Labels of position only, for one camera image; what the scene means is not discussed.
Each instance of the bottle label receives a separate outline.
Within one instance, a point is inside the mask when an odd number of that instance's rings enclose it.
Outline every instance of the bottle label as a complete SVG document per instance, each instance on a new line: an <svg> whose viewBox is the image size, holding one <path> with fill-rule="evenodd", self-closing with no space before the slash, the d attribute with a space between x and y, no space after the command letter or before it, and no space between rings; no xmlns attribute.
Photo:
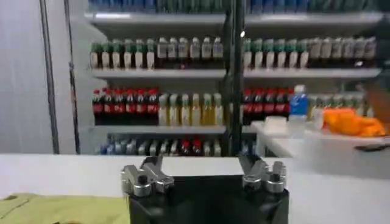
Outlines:
<svg viewBox="0 0 390 224"><path fill-rule="evenodd" d="M263 53L257 52L255 55L255 68L261 68L263 65Z"/></svg>
<svg viewBox="0 0 390 224"><path fill-rule="evenodd" d="M102 64L103 68L110 67L110 54L108 52L103 52L102 54Z"/></svg>
<svg viewBox="0 0 390 224"><path fill-rule="evenodd" d="M274 66L274 62L275 62L275 53L268 52L267 53L266 67L267 68L272 68Z"/></svg>
<svg viewBox="0 0 390 224"><path fill-rule="evenodd" d="M124 53L124 66L125 66L125 68L132 67L132 53L130 53L130 52Z"/></svg>
<svg viewBox="0 0 390 224"><path fill-rule="evenodd" d="M306 68L308 61L309 61L309 53L308 52L301 53L300 61L299 61L300 67L301 68Z"/></svg>
<svg viewBox="0 0 390 224"><path fill-rule="evenodd" d="M298 61L298 53L292 52L290 54L289 67L295 68L297 66L297 61Z"/></svg>
<svg viewBox="0 0 390 224"><path fill-rule="evenodd" d="M191 58L199 58L200 57L200 47L198 44L191 45L190 55L191 55Z"/></svg>
<svg viewBox="0 0 390 224"><path fill-rule="evenodd" d="M202 58L203 59L209 59L211 58L211 44L204 43L202 45Z"/></svg>
<svg viewBox="0 0 390 224"><path fill-rule="evenodd" d="M143 57L141 52L135 53L135 67L136 68L142 68L143 64Z"/></svg>
<svg viewBox="0 0 390 224"><path fill-rule="evenodd" d="M91 67L98 68L99 66L98 53L92 52L90 54L90 57L91 57Z"/></svg>
<svg viewBox="0 0 390 224"><path fill-rule="evenodd" d="M121 67L121 56L118 52L112 53L112 63L113 63L114 68Z"/></svg>
<svg viewBox="0 0 390 224"><path fill-rule="evenodd" d="M200 126L200 109L193 109L193 126Z"/></svg>
<svg viewBox="0 0 390 224"><path fill-rule="evenodd" d="M280 52L278 54L278 68L284 68L286 63L286 53Z"/></svg>
<svg viewBox="0 0 390 224"><path fill-rule="evenodd" d="M154 69L154 52L148 52L146 54L147 68Z"/></svg>
<svg viewBox="0 0 390 224"><path fill-rule="evenodd" d="M166 44L158 44L157 46L157 57L166 58Z"/></svg>

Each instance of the white table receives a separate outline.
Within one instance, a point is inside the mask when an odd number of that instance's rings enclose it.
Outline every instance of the white table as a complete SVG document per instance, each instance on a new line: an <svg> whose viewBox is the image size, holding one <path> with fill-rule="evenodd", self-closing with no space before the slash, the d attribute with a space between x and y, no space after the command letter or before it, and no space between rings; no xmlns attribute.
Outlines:
<svg viewBox="0 0 390 224"><path fill-rule="evenodd" d="M134 156L0 155L0 197L13 192L121 197L119 171L127 164L139 166L142 160ZM288 168L290 224L389 223L388 179L328 175L299 159L265 160L281 160ZM178 176L242 174L236 158L165 158L163 171Z"/></svg>

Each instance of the store shelf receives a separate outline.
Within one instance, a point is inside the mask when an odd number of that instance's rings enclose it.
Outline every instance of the store shelf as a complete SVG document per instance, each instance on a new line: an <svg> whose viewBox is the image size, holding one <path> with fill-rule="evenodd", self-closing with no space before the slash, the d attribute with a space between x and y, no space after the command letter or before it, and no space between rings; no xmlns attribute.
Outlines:
<svg viewBox="0 0 390 224"><path fill-rule="evenodd" d="M94 126L90 131L106 134L180 134L180 135L218 135L226 131L225 126L215 127L170 127L170 126Z"/></svg>
<svg viewBox="0 0 390 224"><path fill-rule="evenodd" d="M246 25L289 25L289 26L366 26L378 23L382 13L307 13L307 14L265 14L246 16Z"/></svg>
<svg viewBox="0 0 390 224"><path fill-rule="evenodd" d="M221 79L223 69L209 70L92 70L92 76L98 79Z"/></svg>
<svg viewBox="0 0 390 224"><path fill-rule="evenodd" d="M245 78L369 78L381 69L258 69L244 71Z"/></svg>

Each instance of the soda bottle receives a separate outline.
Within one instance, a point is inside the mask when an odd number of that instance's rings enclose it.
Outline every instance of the soda bottle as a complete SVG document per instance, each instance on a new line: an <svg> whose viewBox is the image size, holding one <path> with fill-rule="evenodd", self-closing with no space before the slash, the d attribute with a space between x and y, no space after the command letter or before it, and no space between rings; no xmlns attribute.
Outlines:
<svg viewBox="0 0 390 224"><path fill-rule="evenodd" d="M192 153L194 156L203 156L202 143L199 139L193 140Z"/></svg>
<svg viewBox="0 0 390 224"><path fill-rule="evenodd" d="M137 121L139 122L145 122L145 120L147 119L147 114L146 114L146 110L147 110L147 106L146 106L146 102L145 102L145 90L144 89L139 89L137 91L137 94L136 94L136 104L137 104L137 108L136 108L136 118L137 118Z"/></svg>
<svg viewBox="0 0 390 224"><path fill-rule="evenodd" d="M107 42L107 43L103 44L102 67L103 67L103 69L112 68L112 44L111 44L111 42Z"/></svg>
<svg viewBox="0 0 390 224"><path fill-rule="evenodd" d="M158 91L152 88L148 92L147 116L151 125L158 125Z"/></svg>
<svg viewBox="0 0 390 224"><path fill-rule="evenodd" d="M191 148L189 140L183 139L180 147L180 155L191 156Z"/></svg>
<svg viewBox="0 0 390 224"><path fill-rule="evenodd" d="M210 64L211 50L212 50L212 46L210 43L210 38L205 37L202 43L202 64L204 66L208 66Z"/></svg>
<svg viewBox="0 0 390 224"><path fill-rule="evenodd" d="M102 67L102 46L97 42L92 43L90 60L92 69L98 69Z"/></svg>
<svg viewBox="0 0 390 224"><path fill-rule="evenodd" d="M244 69L252 68L252 50L251 50L252 42L250 39L246 38L244 40L244 57L243 57L243 66Z"/></svg>
<svg viewBox="0 0 390 224"><path fill-rule="evenodd" d="M189 52L188 41L186 38L181 37L178 46L178 55L179 55L179 62L180 62L181 69L187 67L188 52Z"/></svg>
<svg viewBox="0 0 390 224"><path fill-rule="evenodd" d="M243 92L243 125L250 125L253 113L253 95L250 89Z"/></svg>
<svg viewBox="0 0 390 224"><path fill-rule="evenodd" d="M105 123L111 124L113 122L114 100L112 90L108 89L104 97L104 117Z"/></svg>
<svg viewBox="0 0 390 224"><path fill-rule="evenodd" d="M124 49L122 42L120 40L113 41L113 53L112 53L112 63L114 69L121 69L124 66Z"/></svg>
<svg viewBox="0 0 390 224"><path fill-rule="evenodd" d="M131 124L136 121L137 106L135 100L136 92L132 89L126 91L126 123Z"/></svg>
<svg viewBox="0 0 390 224"><path fill-rule="evenodd" d="M160 37L157 45L157 66L164 68L168 52L168 42L165 38Z"/></svg>
<svg viewBox="0 0 390 224"><path fill-rule="evenodd" d="M253 121L263 121L264 120L264 93L263 89L256 89L253 98Z"/></svg>
<svg viewBox="0 0 390 224"><path fill-rule="evenodd" d="M146 53L146 61L147 68L154 69L155 68L155 42L153 39L147 39L147 53Z"/></svg>
<svg viewBox="0 0 390 224"><path fill-rule="evenodd" d="M145 46L144 41L141 39L136 40L136 52L135 52L135 68L141 69L144 68L144 52Z"/></svg>
<svg viewBox="0 0 390 224"><path fill-rule="evenodd" d="M193 38L190 46L190 59L192 67L196 68L200 65L200 42L196 37Z"/></svg>
<svg viewBox="0 0 390 224"><path fill-rule="evenodd" d="M219 37L214 40L213 59L217 68L224 68L224 46Z"/></svg>
<svg viewBox="0 0 390 224"><path fill-rule="evenodd" d="M177 63L177 40L172 37L168 44L169 68L175 68Z"/></svg>
<svg viewBox="0 0 390 224"><path fill-rule="evenodd" d="M99 125L102 122L103 100L102 100L102 96L100 95L100 91L98 89L95 89L93 91L92 109L93 109L93 116L95 118L95 124Z"/></svg>
<svg viewBox="0 0 390 224"><path fill-rule="evenodd" d="M135 64L135 46L130 39L124 41L124 67L125 69L132 69Z"/></svg>
<svg viewBox="0 0 390 224"><path fill-rule="evenodd" d="M123 124L125 121L126 100L123 98L122 93L120 89L115 91L114 114L116 124Z"/></svg>
<svg viewBox="0 0 390 224"><path fill-rule="evenodd" d="M264 99L264 118L275 114L275 89L269 88Z"/></svg>

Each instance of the red label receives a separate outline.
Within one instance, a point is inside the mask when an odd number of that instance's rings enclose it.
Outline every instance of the red label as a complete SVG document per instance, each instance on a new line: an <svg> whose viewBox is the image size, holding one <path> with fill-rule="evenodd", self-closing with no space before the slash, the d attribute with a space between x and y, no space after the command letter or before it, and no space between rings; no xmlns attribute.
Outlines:
<svg viewBox="0 0 390 224"><path fill-rule="evenodd" d="M137 112L137 113L142 114L142 113L145 113L145 112L146 112L146 105L145 105L145 104L137 104L136 107L137 107L137 108L136 108L136 112Z"/></svg>
<svg viewBox="0 0 390 224"><path fill-rule="evenodd" d="M147 113L148 114L157 114L158 113L158 106L157 105L148 105L147 106Z"/></svg>
<svg viewBox="0 0 390 224"><path fill-rule="evenodd" d="M274 112L274 110L275 110L275 104L266 104L266 105L264 105L264 111L266 112L266 113L272 113L272 112Z"/></svg>
<svg viewBox="0 0 390 224"><path fill-rule="evenodd" d="M135 104L126 104L126 113L135 113Z"/></svg>
<svg viewBox="0 0 390 224"><path fill-rule="evenodd" d="M253 112L253 104L250 104L250 103L244 104L243 110L244 110L244 113Z"/></svg>
<svg viewBox="0 0 390 224"><path fill-rule="evenodd" d="M101 103L94 103L92 108L93 108L93 113L99 114L103 112L103 104Z"/></svg>
<svg viewBox="0 0 390 224"><path fill-rule="evenodd" d="M253 112L254 113L261 113L261 112L263 112L263 104L261 104L261 103L255 104L253 107L254 107L253 108Z"/></svg>

